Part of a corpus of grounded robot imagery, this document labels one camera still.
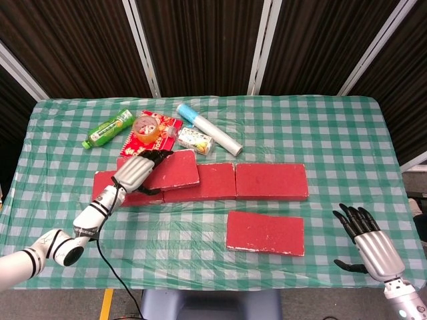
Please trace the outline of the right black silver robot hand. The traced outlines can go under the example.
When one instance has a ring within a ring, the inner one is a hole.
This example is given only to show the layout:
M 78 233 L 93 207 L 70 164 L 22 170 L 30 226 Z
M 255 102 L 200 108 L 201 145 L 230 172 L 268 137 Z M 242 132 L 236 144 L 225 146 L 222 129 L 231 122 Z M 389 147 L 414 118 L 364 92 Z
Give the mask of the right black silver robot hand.
M 334 263 L 352 273 L 369 274 L 371 278 L 387 283 L 401 278 L 405 264 L 389 236 L 381 230 L 371 213 L 363 207 L 339 204 L 333 214 L 356 246 L 361 264 L 347 264 L 339 259 Z

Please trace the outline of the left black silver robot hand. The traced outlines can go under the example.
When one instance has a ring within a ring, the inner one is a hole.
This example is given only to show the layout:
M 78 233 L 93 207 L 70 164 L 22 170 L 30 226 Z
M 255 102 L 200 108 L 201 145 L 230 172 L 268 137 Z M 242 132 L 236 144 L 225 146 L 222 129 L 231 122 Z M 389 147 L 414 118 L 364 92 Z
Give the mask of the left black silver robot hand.
M 152 196 L 160 193 L 161 189 L 148 189 L 143 185 L 151 172 L 173 151 L 145 150 L 124 163 L 113 175 L 111 180 L 115 186 L 125 190 L 127 194 L 139 191 Z

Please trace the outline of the red brick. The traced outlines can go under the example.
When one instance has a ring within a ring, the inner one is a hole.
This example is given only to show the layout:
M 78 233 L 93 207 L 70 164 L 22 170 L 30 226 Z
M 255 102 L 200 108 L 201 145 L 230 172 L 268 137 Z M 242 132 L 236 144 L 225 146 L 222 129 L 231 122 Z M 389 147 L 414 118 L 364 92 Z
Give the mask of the red brick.
M 194 187 L 165 191 L 165 203 L 233 200 L 236 178 L 233 163 L 207 163 L 197 166 L 199 184 Z
M 164 159 L 144 181 L 148 189 L 169 191 L 199 185 L 196 154 L 191 149 L 175 151 Z
M 236 251 L 302 257 L 304 220 L 244 211 L 230 211 L 226 247 Z
M 113 185 L 111 177 L 115 171 L 97 171 L 93 178 L 92 199 L 95 199 L 108 185 Z M 163 193 L 156 195 L 146 195 L 139 191 L 135 191 L 126 195 L 123 207 L 141 207 L 146 205 L 160 205 L 164 203 Z
M 301 163 L 238 163 L 235 176 L 237 199 L 305 201 L 309 197 Z

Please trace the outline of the red brick front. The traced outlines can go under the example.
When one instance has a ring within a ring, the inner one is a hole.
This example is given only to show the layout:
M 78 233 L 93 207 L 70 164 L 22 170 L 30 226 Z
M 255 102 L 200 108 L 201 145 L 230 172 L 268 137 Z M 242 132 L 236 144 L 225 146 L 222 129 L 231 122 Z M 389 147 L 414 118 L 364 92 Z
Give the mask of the red brick front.
M 302 257 L 304 220 L 244 211 L 230 211 L 226 247 L 236 251 Z

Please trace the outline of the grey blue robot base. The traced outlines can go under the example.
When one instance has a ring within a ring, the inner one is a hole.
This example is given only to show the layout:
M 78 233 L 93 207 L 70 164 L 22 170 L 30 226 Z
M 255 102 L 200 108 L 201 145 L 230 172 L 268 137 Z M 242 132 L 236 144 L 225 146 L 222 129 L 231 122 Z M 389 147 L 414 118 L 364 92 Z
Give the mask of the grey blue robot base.
M 147 289 L 145 320 L 283 320 L 280 291 L 190 291 Z

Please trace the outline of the red spiral notebook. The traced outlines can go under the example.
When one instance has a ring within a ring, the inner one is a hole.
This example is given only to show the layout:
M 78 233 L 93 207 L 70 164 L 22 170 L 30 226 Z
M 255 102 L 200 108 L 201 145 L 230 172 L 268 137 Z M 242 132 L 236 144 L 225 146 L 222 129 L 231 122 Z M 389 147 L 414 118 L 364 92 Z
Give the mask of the red spiral notebook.
M 159 125 L 160 136 L 153 143 L 142 143 L 133 133 L 131 126 L 131 132 L 120 152 L 122 157 L 131 157 L 145 150 L 171 150 L 174 144 L 174 139 L 168 137 L 166 130 L 168 127 L 181 129 L 183 125 L 183 121 L 174 117 L 169 117 L 167 115 L 154 113 L 151 111 L 142 111 L 139 117 L 143 115 L 148 115 L 156 119 Z

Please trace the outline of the clear yellowish tape roll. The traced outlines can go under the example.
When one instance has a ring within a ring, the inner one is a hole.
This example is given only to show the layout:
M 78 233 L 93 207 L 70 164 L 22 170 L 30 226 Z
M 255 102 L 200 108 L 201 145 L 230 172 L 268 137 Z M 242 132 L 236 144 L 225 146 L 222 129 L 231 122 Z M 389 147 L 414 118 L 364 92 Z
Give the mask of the clear yellowish tape roll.
M 143 115 L 138 117 L 133 125 L 132 131 L 142 143 L 153 143 L 159 136 L 159 125 L 155 118 Z

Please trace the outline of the black rounded object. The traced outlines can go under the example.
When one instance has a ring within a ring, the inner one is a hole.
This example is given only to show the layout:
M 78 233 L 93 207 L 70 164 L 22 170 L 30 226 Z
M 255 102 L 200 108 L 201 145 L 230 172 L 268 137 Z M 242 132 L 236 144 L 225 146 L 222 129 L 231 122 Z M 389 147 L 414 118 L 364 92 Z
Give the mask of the black rounded object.
M 423 214 L 415 199 L 409 198 L 409 206 L 420 240 L 427 245 L 427 215 Z

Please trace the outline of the green tea plastic bottle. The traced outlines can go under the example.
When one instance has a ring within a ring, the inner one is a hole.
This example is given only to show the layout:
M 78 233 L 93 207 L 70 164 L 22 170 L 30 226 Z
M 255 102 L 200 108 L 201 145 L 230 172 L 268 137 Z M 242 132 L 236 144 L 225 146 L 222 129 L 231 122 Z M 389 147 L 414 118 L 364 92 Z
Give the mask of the green tea plastic bottle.
M 86 140 L 81 144 L 84 149 L 101 147 L 116 135 L 128 128 L 135 121 L 135 116 L 128 109 L 122 109 L 108 121 L 89 131 Z

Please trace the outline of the small white label drink bottle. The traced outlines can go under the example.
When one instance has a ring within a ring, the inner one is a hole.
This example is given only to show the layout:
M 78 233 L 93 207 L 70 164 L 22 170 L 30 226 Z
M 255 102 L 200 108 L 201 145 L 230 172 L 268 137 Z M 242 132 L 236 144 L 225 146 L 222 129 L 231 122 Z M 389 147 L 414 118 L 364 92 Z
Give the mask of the small white label drink bottle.
M 166 133 L 181 147 L 192 149 L 202 155 L 209 155 L 215 143 L 212 137 L 187 127 L 181 129 L 168 127 Z

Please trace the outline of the grey box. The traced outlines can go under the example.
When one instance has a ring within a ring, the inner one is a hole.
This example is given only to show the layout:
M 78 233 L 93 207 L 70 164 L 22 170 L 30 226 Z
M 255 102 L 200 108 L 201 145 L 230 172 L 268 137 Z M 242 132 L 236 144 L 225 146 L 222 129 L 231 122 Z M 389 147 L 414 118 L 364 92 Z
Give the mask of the grey box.
M 402 177 L 409 198 L 427 199 L 427 165 L 416 165 L 403 172 Z

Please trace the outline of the green white checkered tablecloth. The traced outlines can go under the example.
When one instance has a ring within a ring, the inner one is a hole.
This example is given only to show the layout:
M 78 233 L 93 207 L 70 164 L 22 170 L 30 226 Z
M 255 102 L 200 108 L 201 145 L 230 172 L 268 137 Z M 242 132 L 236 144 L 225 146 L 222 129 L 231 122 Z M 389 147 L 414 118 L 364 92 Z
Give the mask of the green white checkered tablecloth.
M 48 261 L 23 289 L 132 288 L 252 290 L 376 287 L 371 277 L 334 263 L 360 263 L 333 211 L 364 207 L 393 241 L 404 277 L 427 285 L 424 255 L 391 138 L 369 97 L 238 96 L 163 99 L 51 99 L 33 109 L 9 194 L 0 211 L 0 256 L 33 244 L 52 229 L 73 231 L 91 202 L 97 171 L 116 167 L 127 133 L 101 148 L 82 147 L 89 130 L 121 109 L 175 116 L 186 103 L 243 145 L 238 157 L 216 147 L 202 163 L 301 163 L 309 197 L 302 202 L 205 201 L 123 207 L 79 259 Z M 302 257 L 230 251 L 231 210 L 304 220 Z

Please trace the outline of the yellow floor tape strip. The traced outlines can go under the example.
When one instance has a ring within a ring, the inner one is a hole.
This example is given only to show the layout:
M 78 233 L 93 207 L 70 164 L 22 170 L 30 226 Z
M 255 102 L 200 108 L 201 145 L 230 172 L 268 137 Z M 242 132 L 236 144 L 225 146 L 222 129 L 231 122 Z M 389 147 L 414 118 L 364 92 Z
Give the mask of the yellow floor tape strip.
M 99 320 L 109 320 L 109 314 L 111 311 L 111 304 L 113 299 L 113 289 L 106 289 L 103 294 L 103 301 L 101 304 L 101 311 L 99 314 Z

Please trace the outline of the dark corrugated partition screen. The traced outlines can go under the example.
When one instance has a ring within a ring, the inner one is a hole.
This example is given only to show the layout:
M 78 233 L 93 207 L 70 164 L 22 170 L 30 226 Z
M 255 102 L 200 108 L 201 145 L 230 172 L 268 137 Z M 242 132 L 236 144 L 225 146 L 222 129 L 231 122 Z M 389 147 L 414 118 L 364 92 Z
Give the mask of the dark corrugated partition screen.
M 243 95 L 266 0 L 133 0 L 160 95 Z M 337 95 L 401 0 L 282 0 L 262 95 Z M 50 98 L 151 97 L 123 0 L 0 0 L 0 44 Z M 398 162 L 427 151 L 427 0 L 350 89 L 379 102 Z

